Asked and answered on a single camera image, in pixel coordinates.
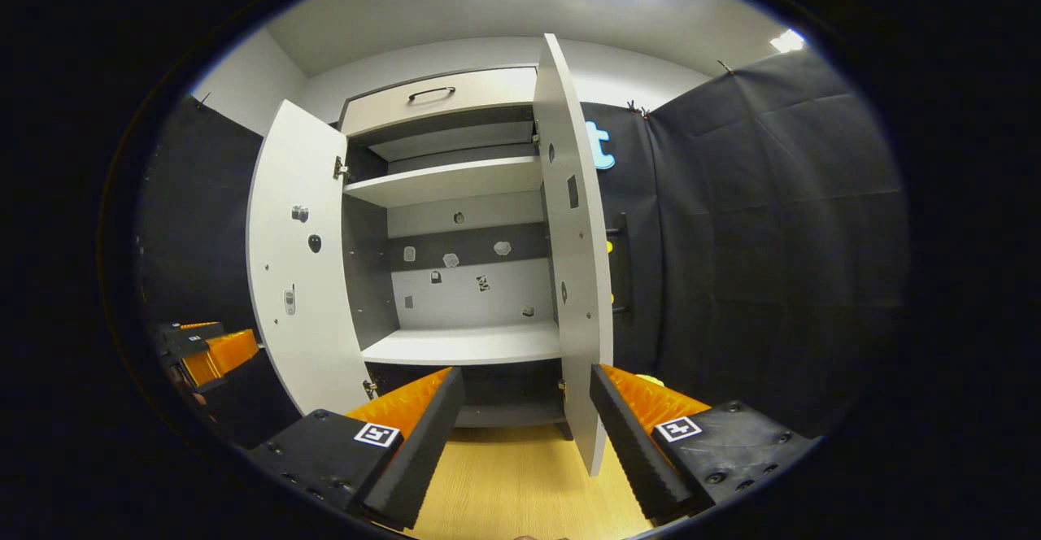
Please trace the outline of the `black backdrop cloth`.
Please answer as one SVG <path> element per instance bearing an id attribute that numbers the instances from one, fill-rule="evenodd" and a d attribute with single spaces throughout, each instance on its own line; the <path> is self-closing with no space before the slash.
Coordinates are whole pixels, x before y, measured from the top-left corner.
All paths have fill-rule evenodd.
<path id="1" fill-rule="evenodd" d="M 906 281 L 906 199 L 873 110 L 810 50 L 654 111 L 581 107 L 608 235 L 611 366 L 826 435 L 895 340 Z M 263 343 L 246 258 L 263 140 L 192 98 L 168 117 L 131 240 L 149 326 L 220 322 Z M 303 416 L 270 358 L 234 402 L 254 429 L 235 437 L 246 447 Z"/>

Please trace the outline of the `beige cabinet drawer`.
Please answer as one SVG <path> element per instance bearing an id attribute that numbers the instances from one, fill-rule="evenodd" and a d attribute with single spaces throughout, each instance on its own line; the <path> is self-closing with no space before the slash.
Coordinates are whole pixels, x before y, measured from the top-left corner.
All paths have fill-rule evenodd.
<path id="1" fill-rule="evenodd" d="M 532 119 L 534 67 L 461 71 L 346 100 L 341 133 L 365 142 Z"/>

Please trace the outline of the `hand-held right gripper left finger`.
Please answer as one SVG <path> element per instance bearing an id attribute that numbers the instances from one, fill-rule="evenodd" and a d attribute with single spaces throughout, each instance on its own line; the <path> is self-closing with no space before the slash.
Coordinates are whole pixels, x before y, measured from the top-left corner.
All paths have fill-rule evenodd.
<path id="1" fill-rule="evenodd" d="M 462 404 L 464 374 L 447 367 L 348 414 L 316 409 L 246 455 L 309 502 L 412 529 Z"/>

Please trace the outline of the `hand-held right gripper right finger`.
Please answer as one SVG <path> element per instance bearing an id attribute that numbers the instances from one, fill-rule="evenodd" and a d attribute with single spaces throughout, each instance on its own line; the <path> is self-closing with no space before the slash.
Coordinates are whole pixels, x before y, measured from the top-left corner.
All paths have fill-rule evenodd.
<path id="1" fill-rule="evenodd" d="M 709 406 L 606 364 L 591 367 L 589 396 L 655 525 L 750 495 L 818 444 L 740 400 Z"/>

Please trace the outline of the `beige double-door shoe cabinet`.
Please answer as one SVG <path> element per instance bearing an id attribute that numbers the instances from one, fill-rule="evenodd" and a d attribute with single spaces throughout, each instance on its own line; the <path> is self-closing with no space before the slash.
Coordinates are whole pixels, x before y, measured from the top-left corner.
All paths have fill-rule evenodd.
<path id="1" fill-rule="evenodd" d="M 562 425 L 533 104 L 524 122 L 345 137 L 342 266 L 369 393 L 460 366 L 459 425 Z"/>

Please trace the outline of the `beige cabinet door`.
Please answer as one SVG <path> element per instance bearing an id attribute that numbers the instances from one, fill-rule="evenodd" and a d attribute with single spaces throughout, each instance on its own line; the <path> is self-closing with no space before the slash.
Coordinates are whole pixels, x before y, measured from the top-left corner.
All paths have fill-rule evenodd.
<path id="1" fill-rule="evenodd" d="M 272 368 L 302 414 L 369 402 L 342 266 L 342 133 L 279 103 L 246 206 L 250 301 Z"/>
<path id="2" fill-rule="evenodd" d="M 586 118 L 554 33 L 542 41 L 533 115 L 542 159 L 563 407 L 585 470 L 596 477 L 607 433 L 590 396 L 590 379 L 595 366 L 613 363 L 614 352 L 608 235 Z"/>

